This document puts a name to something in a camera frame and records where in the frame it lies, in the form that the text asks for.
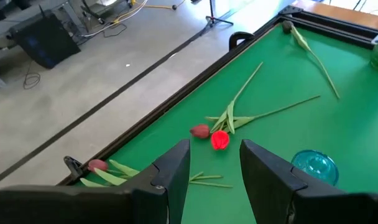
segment black cable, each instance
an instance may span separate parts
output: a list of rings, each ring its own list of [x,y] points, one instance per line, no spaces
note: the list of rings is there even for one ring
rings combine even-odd
[[[362,6],[361,6],[361,8],[359,9],[359,12],[361,12],[362,11],[362,9],[363,9],[363,6],[365,5],[365,3],[367,2],[367,0],[364,0],[364,2],[363,2],[363,4],[362,4]]]
[[[357,6],[360,4],[361,1],[362,1],[362,0],[358,0],[358,2],[356,3],[355,7],[353,7],[352,10],[355,10],[355,9],[357,8]]]
[[[104,37],[104,38],[115,37],[115,36],[121,34],[124,30],[127,29],[127,26],[126,26],[126,25],[124,25],[124,24],[122,24],[122,23],[119,23],[119,24],[117,24],[116,26],[110,27],[109,30],[115,29],[115,28],[117,28],[117,27],[119,27],[119,26],[123,26],[124,28],[123,28],[122,30],[120,30],[117,34],[106,35],[106,32],[105,32],[106,30],[102,31],[102,33],[103,33],[103,37]]]
[[[41,75],[37,72],[30,72],[30,68],[32,66],[33,60],[30,62],[29,67],[27,68],[27,72],[25,75],[25,80],[23,81],[23,89],[30,90],[31,88],[35,87],[39,84]]]

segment wooden surface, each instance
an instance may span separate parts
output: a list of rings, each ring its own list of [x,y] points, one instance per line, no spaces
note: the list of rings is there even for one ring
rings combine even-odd
[[[376,15],[329,6],[309,0],[298,0],[293,2],[292,5],[301,7],[308,12],[314,12],[323,16],[333,17],[335,19],[378,29],[378,16]]]

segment green felt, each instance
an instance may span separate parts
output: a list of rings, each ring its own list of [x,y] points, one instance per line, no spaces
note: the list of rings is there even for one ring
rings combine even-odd
[[[311,55],[277,27],[111,159],[141,170],[179,140],[191,139],[191,175],[200,171],[223,175],[206,181],[234,188],[189,185],[182,223],[255,222],[241,177],[242,139],[251,139],[288,161],[304,149],[321,151],[338,166],[339,188],[378,191],[378,71],[369,65],[371,51],[303,29],[299,32],[324,62],[341,100],[335,98]],[[237,129],[225,151],[214,151],[209,139],[191,137],[189,130],[197,124],[213,125],[204,117],[219,116],[260,62],[264,65],[236,101],[235,116],[254,116],[321,97]],[[93,174],[88,179],[99,182]]]

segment tulip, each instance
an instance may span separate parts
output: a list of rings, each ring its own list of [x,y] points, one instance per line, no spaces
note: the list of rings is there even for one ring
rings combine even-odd
[[[229,135],[226,131],[216,131],[211,135],[211,144],[215,150],[225,150],[226,146],[229,144]]]
[[[198,137],[201,139],[208,138],[210,135],[210,128],[207,124],[199,124],[190,130],[190,133],[194,137]]]
[[[108,171],[108,164],[100,159],[93,159],[88,163],[88,169],[95,172],[95,168],[106,172]]]

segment tripod stand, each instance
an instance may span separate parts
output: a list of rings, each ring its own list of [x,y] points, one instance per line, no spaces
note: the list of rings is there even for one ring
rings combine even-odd
[[[213,25],[216,23],[215,21],[217,21],[217,22],[225,22],[227,24],[233,25],[233,22],[225,21],[223,19],[218,19],[218,18],[214,17],[214,8],[215,8],[215,6],[214,6],[215,2],[214,1],[215,0],[210,0],[211,16],[206,16],[207,25],[206,25],[205,28],[207,28],[208,26],[213,27]]]

